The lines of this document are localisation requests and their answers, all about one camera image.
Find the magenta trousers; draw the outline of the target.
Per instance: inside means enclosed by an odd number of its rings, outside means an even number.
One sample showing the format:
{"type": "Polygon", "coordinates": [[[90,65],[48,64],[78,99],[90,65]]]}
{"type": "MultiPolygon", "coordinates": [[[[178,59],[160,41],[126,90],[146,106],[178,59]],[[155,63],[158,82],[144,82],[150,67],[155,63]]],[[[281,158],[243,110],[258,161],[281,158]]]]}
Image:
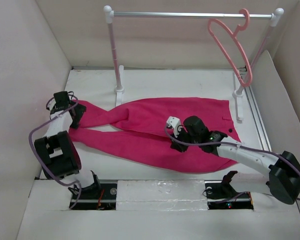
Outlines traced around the magenta trousers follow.
{"type": "Polygon", "coordinates": [[[229,102],[199,97],[146,98],[104,110],[88,101],[79,126],[69,130],[72,141],[136,163],[187,174],[205,174],[229,168],[234,160],[205,153],[198,147],[186,152],[171,148],[164,128],[169,117],[199,117],[208,129],[239,136],[229,102]]]}

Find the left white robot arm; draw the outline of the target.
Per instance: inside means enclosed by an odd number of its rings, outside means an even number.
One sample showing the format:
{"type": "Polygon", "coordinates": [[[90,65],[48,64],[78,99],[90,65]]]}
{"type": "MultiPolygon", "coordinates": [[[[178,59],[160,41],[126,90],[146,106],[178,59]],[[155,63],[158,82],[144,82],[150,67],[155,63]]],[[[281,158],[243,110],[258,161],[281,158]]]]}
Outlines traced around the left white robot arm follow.
{"type": "Polygon", "coordinates": [[[79,103],[73,91],[54,93],[45,108],[49,111],[49,120],[28,135],[30,148],[44,175],[48,180],[67,187],[76,200],[99,198],[103,190],[97,175],[92,171],[92,181],[89,182],[78,177],[82,163],[69,133],[79,127],[87,108],[79,103]],[[77,177],[69,183],[63,182],[71,175],[77,177]]]}

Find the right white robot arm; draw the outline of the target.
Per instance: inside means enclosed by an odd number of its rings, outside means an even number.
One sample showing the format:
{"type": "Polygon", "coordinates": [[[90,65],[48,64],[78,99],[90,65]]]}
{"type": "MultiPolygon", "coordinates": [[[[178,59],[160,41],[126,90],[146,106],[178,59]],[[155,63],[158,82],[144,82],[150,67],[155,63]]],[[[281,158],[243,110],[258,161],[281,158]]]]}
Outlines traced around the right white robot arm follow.
{"type": "Polygon", "coordinates": [[[226,133],[209,130],[197,116],[190,116],[184,122],[170,116],[164,130],[172,131],[168,134],[171,148],[181,153],[188,147],[198,147],[207,154],[233,160],[257,172],[233,170],[224,175],[220,183],[224,194],[221,202],[247,192],[270,195],[287,205],[299,200],[300,164],[292,153],[278,154],[248,147],[226,133]]]}

